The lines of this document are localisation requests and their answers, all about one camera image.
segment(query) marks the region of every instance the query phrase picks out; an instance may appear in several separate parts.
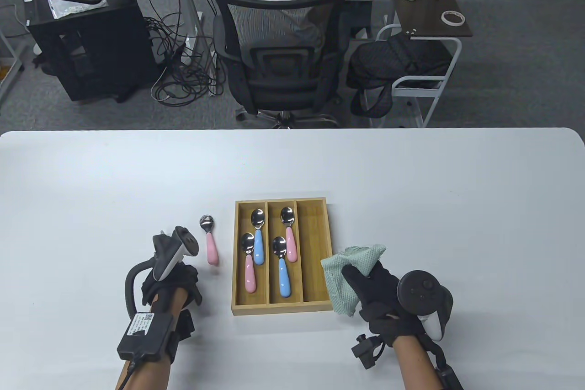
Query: hand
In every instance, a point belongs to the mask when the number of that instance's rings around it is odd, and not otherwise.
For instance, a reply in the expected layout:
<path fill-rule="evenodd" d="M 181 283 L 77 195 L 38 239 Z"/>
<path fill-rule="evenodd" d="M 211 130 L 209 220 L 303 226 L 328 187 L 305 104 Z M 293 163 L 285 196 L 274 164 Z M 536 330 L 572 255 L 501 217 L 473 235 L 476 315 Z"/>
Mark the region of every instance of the hand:
<path fill-rule="evenodd" d="M 399 279 L 389 273 L 380 261 L 368 277 L 353 265 L 342 268 L 343 277 L 362 303 L 360 315 L 369 323 L 370 331 L 380 334 L 392 346 L 396 338 L 424 334 L 422 323 L 404 310 L 397 296 Z"/>
<path fill-rule="evenodd" d="M 201 293 L 197 288 L 197 269 L 191 265 L 185 265 L 183 262 L 179 262 L 173 268 L 173 271 L 162 281 L 156 281 L 152 275 L 152 271 L 146 277 L 146 280 L 142 284 L 142 304 L 151 305 L 154 297 L 158 294 L 159 300 L 163 309 L 167 309 L 170 306 L 170 300 L 172 300 L 175 291 L 178 288 L 186 290 L 187 297 L 182 305 L 184 308 L 192 301 L 199 306 L 201 304 Z"/>

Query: wooden cutlery tray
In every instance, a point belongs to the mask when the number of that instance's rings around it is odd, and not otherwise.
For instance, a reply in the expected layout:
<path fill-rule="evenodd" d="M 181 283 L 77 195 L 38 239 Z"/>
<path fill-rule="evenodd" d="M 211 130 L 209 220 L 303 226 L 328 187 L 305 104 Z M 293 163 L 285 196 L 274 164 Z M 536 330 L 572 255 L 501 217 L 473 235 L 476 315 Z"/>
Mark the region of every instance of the wooden cutlery tray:
<path fill-rule="evenodd" d="M 291 285 L 290 297 L 280 295 L 278 257 L 272 252 L 272 240 L 286 237 L 286 227 L 280 221 L 284 207 L 294 210 L 292 231 L 297 243 L 298 259 L 286 260 Z M 245 233 L 254 235 L 251 214 L 261 208 L 266 220 L 261 228 L 265 262 L 254 264 L 256 290 L 245 288 L 246 253 L 240 246 Z M 332 255 L 329 218 L 325 198 L 301 198 L 236 202 L 234 231 L 234 273 L 232 278 L 232 313 L 234 315 L 276 314 L 331 310 L 331 302 L 321 260 Z"/>

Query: pink spoon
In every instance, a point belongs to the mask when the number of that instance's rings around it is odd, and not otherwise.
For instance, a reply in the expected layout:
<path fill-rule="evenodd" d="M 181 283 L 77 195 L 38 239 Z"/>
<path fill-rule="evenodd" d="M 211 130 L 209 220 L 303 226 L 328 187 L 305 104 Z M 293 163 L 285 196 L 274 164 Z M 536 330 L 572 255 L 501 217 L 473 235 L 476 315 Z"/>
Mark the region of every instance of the pink spoon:
<path fill-rule="evenodd" d="M 287 259 L 289 262 L 297 261 L 297 243 L 294 240 L 293 223 L 294 211 L 292 208 L 282 208 L 280 220 L 287 227 Z"/>
<path fill-rule="evenodd" d="M 254 251 L 254 235 L 252 233 L 246 233 L 243 235 L 240 245 L 242 246 L 243 252 L 246 253 L 244 286 L 246 287 L 246 291 L 252 294 L 255 292 L 254 262 L 252 261 L 252 252 Z"/>
<path fill-rule="evenodd" d="M 207 240 L 207 263 L 209 265 L 219 264 L 219 255 L 217 246 L 215 246 L 215 239 L 211 231 L 213 230 L 213 218 L 210 215 L 204 215 L 199 220 L 199 225 L 205 231 L 205 239 Z"/>

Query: label sticker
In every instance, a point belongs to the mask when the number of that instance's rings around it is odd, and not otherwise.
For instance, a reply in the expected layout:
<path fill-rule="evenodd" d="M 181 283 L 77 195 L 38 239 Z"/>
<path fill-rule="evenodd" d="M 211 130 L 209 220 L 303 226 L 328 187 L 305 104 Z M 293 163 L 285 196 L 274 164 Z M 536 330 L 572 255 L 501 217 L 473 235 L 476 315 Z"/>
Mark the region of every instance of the label sticker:
<path fill-rule="evenodd" d="M 134 315 L 132 319 L 132 323 L 130 323 L 130 328 L 128 329 L 127 335 L 146 335 L 148 334 L 148 329 L 150 327 L 150 323 L 152 323 L 152 318 L 154 317 L 153 313 L 137 313 Z"/>

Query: pink spoon handle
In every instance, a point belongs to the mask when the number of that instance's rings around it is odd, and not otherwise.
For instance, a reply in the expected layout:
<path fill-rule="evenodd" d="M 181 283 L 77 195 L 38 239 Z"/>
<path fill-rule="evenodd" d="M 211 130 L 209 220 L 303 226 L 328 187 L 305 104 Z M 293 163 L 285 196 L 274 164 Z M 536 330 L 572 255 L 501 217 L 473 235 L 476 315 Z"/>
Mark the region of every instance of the pink spoon handle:
<path fill-rule="evenodd" d="M 252 261 L 251 254 L 246 256 L 246 272 L 244 274 L 244 280 L 246 282 L 246 291 L 250 294 L 255 291 L 255 275 L 254 275 L 254 262 Z"/>
<path fill-rule="evenodd" d="M 287 259 L 289 262 L 297 261 L 297 243 L 294 240 L 292 227 L 287 227 Z"/>
<path fill-rule="evenodd" d="M 219 255 L 215 246 L 215 239 L 211 233 L 207 233 L 207 263 L 209 265 L 219 264 Z"/>

